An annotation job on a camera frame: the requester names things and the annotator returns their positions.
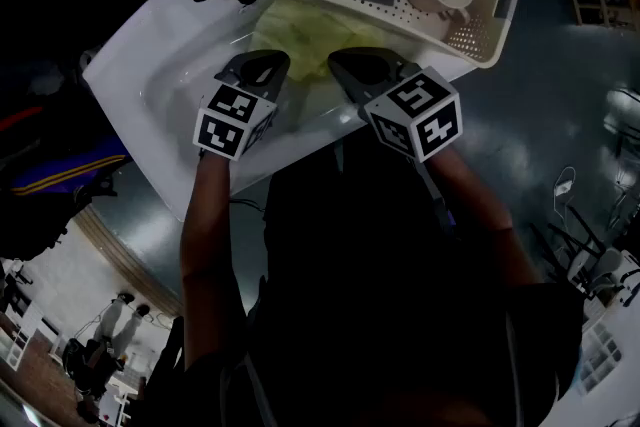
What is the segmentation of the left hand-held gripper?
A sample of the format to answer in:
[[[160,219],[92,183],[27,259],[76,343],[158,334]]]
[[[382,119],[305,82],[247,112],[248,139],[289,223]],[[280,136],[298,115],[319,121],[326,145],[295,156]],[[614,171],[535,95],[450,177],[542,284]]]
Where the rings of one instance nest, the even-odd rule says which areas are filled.
[[[263,138],[273,121],[278,109],[274,102],[289,66],[288,55],[279,50],[234,56],[215,75],[209,103],[198,110],[193,144],[238,161]],[[247,86],[249,92],[239,86]]]

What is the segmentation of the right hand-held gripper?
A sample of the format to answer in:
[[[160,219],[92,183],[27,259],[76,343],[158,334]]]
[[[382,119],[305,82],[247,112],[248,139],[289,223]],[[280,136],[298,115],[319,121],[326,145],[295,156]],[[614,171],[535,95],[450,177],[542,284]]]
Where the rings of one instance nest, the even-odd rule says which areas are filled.
[[[328,67],[383,145],[423,162],[459,137],[459,94],[433,67],[380,47],[334,51]]]

